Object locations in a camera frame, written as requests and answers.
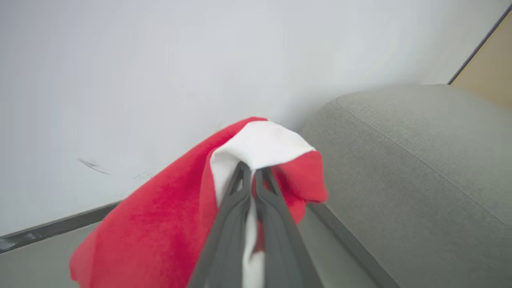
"seam on sofa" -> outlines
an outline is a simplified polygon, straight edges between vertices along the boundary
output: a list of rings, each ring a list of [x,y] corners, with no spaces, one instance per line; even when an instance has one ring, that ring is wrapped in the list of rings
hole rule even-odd
[[[495,218],[498,222],[500,222],[502,225],[504,226],[509,226],[509,225],[506,225],[500,218],[496,217],[496,215],[494,215],[492,212],[490,212],[489,210],[487,210],[484,206],[482,206],[480,203],[478,203],[477,201],[475,201],[473,198],[471,198],[470,195],[464,193],[464,191],[462,189],[460,189],[457,185],[455,185],[451,180],[449,180],[448,178],[446,178],[444,175],[442,175],[441,173],[439,173],[437,170],[435,170],[434,168],[432,168],[430,165],[428,165],[425,161],[423,161],[421,158],[419,158],[418,156],[414,155],[411,151],[407,150],[406,148],[404,148],[402,145],[398,144],[397,142],[389,139],[389,137],[387,137],[386,135],[384,135],[382,132],[380,132],[379,130],[375,129],[373,126],[371,126],[370,124],[366,123],[365,121],[361,120],[359,117],[357,117],[356,115],[354,115],[352,112],[350,112],[349,110],[347,110],[345,107],[343,107],[339,102],[338,102],[339,98],[336,99],[336,104],[338,104],[338,106],[340,108],[342,108],[343,110],[345,110],[347,113],[349,113],[350,115],[352,115],[352,117],[356,118],[357,120],[359,120],[361,123],[363,123],[364,125],[368,126],[370,129],[372,129],[373,131],[377,132],[378,134],[380,134],[382,137],[386,138],[387,140],[389,140],[391,143],[397,145],[398,147],[400,147],[400,149],[404,150],[407,154],[409,154],[410,156],[414,157],[416,160],[418,160],[419,162],[421,162],[422,164],[424,164],[425,166],[427,166],[430,170],[434,171],[434,173],[436,173],[437,175],[439,175],[439,177],[441,177],[443,180],[445,180],[446,182],[448,182],[450,185],[452,185],[456,190],[458,190],[462,195],[463,197],[469,199],[473,204],[475,204],[476,206],[480,207],[484,212],[488,213],[489,215],[491,215],[493,218]]]

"mark on wall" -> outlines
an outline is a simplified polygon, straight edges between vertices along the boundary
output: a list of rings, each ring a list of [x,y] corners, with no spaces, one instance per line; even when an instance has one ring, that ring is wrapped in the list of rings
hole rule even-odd
[[[83,160],[83,159],[80,159],[80,158],[78,159],[78,161],[80,161],[80,162],[84,163],[85,165],[87,165],[87,167],[89,167],[89,168],[91,168],[91,169],[94,169],[94,170],[96,170],[96,171],[98,171],[98,172],[100,172],[100,173],[110,175],[110,173],[107,173],[107,172],[106,172],[104,169],[102,169],[101,167],[98,167],[98,166],[96,166],[96,165],[94,165],[94,164],[92,164],[92,163],[90,163],[90,162],[87,162],[87,161],[85,161],[85,160]]]

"gray sofa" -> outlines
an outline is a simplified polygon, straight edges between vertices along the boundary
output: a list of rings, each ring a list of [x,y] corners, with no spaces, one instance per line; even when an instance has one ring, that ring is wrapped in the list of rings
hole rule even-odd
[[[313,208],[385,288],[512,287],[511,114],[448,85],[341,96],[301,130]]]

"scuff mark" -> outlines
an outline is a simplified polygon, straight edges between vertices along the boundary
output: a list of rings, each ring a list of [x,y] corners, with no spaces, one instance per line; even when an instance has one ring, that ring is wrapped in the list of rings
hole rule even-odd
[[[153,173],[144,172],[134,177],[134,179],[153,179],[155,175]]]
[[[96,170],[96,171],[98,171],[100,173],[110,175],[110,173],[105,172],[105,170],[103,170],[101,167],[98,167],[98,166],[96,166],[96,165],[94,165],[94,164],[92,164],[90,162],[87,162],[87,161],[81,159],[81,158],[79,158],[78,161],[84,163],[85,165],[87,165],[87,167],[89,167],[91,169],[94,169],[94,170]]]

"floor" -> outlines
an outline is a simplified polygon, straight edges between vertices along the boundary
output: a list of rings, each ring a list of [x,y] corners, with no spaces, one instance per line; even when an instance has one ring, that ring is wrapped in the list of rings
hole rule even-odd
[[[512,12],[485,41],[452,85],[512,108]]]
[[[1,254],[0,287],[78,287],[69,278],[68,261],[95,226],[93,224]],[[312,212],[306,212],[298,227],[325,288],[378,287]]]

